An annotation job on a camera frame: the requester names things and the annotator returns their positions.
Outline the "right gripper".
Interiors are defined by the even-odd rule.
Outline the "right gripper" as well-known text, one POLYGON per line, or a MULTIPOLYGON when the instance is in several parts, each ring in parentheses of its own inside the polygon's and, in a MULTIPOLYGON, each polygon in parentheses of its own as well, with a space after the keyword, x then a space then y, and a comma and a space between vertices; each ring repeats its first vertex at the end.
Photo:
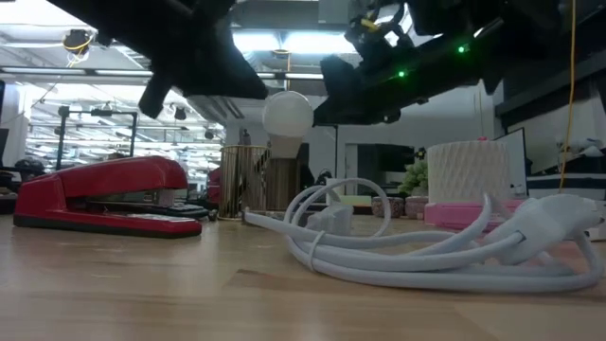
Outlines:
POLYGON ((502 23, 502 0, 374 0, 353 17, 345 39, 359 66, 330 55, 320 62, 328 97, 314 124, 394 123, 401 110, 366 99, 389 92, 428 99, 482 82, 493 94, 501 76, 487 71, 489 27, 502 23))

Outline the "white lightbulb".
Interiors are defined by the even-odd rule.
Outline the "white lightbulb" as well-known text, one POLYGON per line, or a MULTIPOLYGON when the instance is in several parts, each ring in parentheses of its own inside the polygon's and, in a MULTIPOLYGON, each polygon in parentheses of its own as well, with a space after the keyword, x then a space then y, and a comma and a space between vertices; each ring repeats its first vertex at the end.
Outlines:
POLYGON ((282 91, 266 100, 262 125, 269 136, 272 158, 295 159, 313 125, 313 108, 295 91, 282 91))

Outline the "round lamp socket base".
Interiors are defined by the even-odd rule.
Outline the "round lamp socket base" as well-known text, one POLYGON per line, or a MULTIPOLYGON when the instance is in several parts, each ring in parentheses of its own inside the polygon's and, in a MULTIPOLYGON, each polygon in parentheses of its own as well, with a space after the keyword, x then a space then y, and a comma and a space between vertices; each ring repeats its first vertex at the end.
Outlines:
POLYGON ((300 192, 300 163, 297 159, 271 158, 267 166, 266 208, 285 211, 300 192))

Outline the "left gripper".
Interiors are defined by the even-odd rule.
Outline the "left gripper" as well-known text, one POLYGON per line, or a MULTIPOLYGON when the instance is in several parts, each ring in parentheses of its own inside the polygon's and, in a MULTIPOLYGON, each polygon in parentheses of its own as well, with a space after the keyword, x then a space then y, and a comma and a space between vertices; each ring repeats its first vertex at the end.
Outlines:
POLYGON ((265 99, 268 89, 235 48, 220 21, 230 6, 204 0, 48 0, 150 61, 152 76, 138 102, 159 116, 172 87, 184 95, 265 99))

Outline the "white board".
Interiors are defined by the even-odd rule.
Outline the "white board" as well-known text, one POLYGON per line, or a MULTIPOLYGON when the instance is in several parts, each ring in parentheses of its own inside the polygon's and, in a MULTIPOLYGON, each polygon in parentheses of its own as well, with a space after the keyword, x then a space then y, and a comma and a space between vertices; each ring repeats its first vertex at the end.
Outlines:
POLYGON ((526 188, 526 136, 525 129, 520 128, 496 138, 503 142, 508 152, 508 174, 511 196, 515 199, 527 197, 526 188))

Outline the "black office chair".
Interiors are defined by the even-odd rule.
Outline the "black office chair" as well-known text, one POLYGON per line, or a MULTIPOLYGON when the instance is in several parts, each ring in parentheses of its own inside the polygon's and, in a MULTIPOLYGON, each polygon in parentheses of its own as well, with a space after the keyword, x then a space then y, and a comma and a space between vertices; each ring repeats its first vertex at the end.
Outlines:
POLYGON ((45 165, 33 158, 21 159, 15 163, 14 167, 19 170, 22 183, 45 174, 45 165))

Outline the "red stapler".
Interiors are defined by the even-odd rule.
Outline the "red stapler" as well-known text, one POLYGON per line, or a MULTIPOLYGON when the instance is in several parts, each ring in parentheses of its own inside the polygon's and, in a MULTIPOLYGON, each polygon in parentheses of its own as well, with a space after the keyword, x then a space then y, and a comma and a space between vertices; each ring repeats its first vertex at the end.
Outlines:
POLYGON ((194 219, 110 211, 91 202, 94 197, 186 187, 182 167, 162 156, 125 157, 58 170, 20 187, 13 224, 158 239, 195 237, 202 225, 194 219))

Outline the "dark striped box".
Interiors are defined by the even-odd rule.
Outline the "dark striped box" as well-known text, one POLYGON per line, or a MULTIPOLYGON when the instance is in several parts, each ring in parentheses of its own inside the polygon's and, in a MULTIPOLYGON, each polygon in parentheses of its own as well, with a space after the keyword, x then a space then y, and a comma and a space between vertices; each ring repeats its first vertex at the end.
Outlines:
POLYGON ((606 201, 606 173, 566 173, 560 190, 559 174, 529 176, 526 188, 531 198, 543 198, 558 193, 578 195, 595 201, 606 201))

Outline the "black background gantry frame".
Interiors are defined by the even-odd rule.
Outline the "black background gantry frame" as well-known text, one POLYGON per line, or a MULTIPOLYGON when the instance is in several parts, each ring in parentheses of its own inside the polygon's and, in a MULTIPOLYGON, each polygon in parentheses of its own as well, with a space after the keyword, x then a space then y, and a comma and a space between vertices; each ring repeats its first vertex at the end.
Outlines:
POLYGON ((61 118, 61 125, 59 128, 59 142, 58 142, 58 151, 57 151, 57 159, 55 170, 59 171, 62 167, 62 152, 63 152, 63 144, 64 144, 64 136, 66 131, 66 120, 72 114, 90 114, 92 117, 111 117, 114 115, 117 116, 131 116, 132 117, 132 125, 131 125, 131 138, 130 138, 130 156, 134 155, 134 143, 137 132, 137 123, 138 123, 138 113, 137 112, 119 112, 111 109, 92 109, 89 111, 83 110, 71 110, 69 106, 61 106, 58 110, 58 114, 61 118))

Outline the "green succulent plant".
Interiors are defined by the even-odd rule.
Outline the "green succulent plant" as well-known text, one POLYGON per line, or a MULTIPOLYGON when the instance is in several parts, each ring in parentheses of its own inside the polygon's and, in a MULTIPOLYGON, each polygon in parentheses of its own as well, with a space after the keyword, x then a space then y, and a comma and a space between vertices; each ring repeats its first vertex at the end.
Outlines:
POLYGON ((427 196, 428 188, 427 162, 417 160, 414 164, 407 165, 399 192, 408 196, 427 196))

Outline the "black calculator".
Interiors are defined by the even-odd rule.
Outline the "black calculator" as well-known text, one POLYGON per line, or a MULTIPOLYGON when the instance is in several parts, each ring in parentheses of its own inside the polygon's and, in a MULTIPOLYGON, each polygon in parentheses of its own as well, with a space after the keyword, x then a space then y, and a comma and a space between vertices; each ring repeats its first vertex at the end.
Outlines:
POLYGON ((186 203, 176 203, 173 206, 158 206, 156 208, 161 214, 200 220, 209 216, 210 211, 203 206, 186 203))

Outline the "white ribbed cup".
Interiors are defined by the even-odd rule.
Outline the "white ribbed cup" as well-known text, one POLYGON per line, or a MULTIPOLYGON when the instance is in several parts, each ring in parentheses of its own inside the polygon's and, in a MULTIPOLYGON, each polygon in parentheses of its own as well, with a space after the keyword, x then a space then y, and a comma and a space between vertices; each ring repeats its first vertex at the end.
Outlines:
POLYGON ((474 140, 439 144, 427 150, 430 203, 481 203, 489 194, 510 198, 507 145, 474 140))

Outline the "white cord plug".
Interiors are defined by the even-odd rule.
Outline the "white cord plug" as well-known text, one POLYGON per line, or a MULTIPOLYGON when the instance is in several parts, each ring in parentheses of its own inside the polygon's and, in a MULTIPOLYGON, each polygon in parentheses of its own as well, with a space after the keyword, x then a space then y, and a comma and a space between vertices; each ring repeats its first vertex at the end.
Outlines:
POLYGON ((308 218, 306 228, 338 236, 350 236, 353 212, 354 208, 350 205, 337 203, 327 206, 308 218))

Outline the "dark wall screen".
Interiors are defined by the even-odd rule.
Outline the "dark wall screen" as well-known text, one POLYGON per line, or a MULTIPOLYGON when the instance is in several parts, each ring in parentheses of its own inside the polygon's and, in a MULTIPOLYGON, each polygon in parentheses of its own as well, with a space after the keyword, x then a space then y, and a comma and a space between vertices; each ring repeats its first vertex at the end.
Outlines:
POLYGON ((415 162, 413 147, 388 144, 359 144, 357 174, 378 185, 398 185, 406 167, 415 162))

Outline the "white inline cord switch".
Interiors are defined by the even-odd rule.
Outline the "white inline cord switch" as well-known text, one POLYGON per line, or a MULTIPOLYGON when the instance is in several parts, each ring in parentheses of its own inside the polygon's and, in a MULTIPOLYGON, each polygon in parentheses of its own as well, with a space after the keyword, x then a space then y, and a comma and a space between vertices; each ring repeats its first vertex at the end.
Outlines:
POLYGON ((513 265, 530 260, 568 238, 583 235, 586 229, 600 222, 601 215, 593 200, 571 194, 556 194, 523 202, 484 241, 500 242, 520 233, 523 239, 497 256, 502 264, 513 265))

